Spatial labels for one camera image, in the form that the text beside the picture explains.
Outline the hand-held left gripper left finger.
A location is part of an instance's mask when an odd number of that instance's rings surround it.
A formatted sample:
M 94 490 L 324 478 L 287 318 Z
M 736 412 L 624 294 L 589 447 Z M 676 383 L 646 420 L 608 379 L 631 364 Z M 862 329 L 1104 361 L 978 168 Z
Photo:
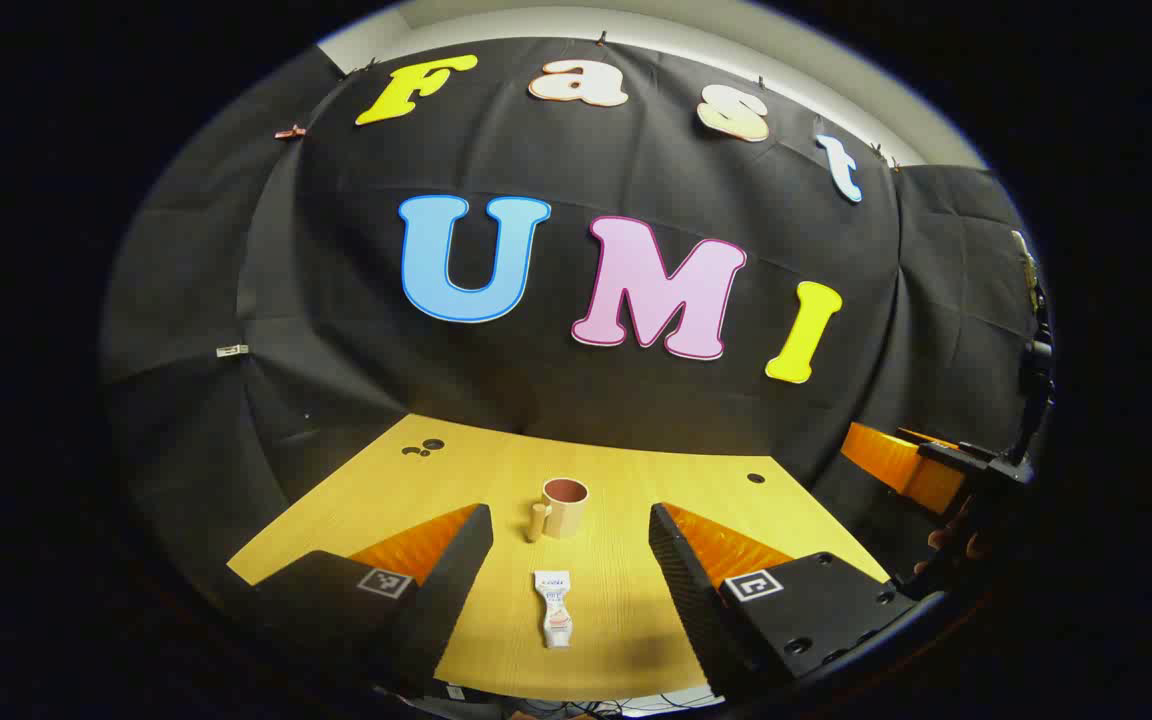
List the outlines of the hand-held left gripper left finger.
M 227 614 L 317 689 L 420 696 L 493 544 L 488 505 L 467 505 L 349 556 L 306 551 Z

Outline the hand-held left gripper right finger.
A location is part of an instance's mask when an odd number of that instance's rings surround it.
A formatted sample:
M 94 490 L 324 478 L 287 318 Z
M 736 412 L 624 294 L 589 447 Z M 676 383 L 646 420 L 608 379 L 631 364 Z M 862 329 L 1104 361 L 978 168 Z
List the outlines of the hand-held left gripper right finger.
M 672 503 L 649 544 L 704 679 L 727 702 L 841 682 L 922 619 L 922 605 L 838 553 L 790 559 Z

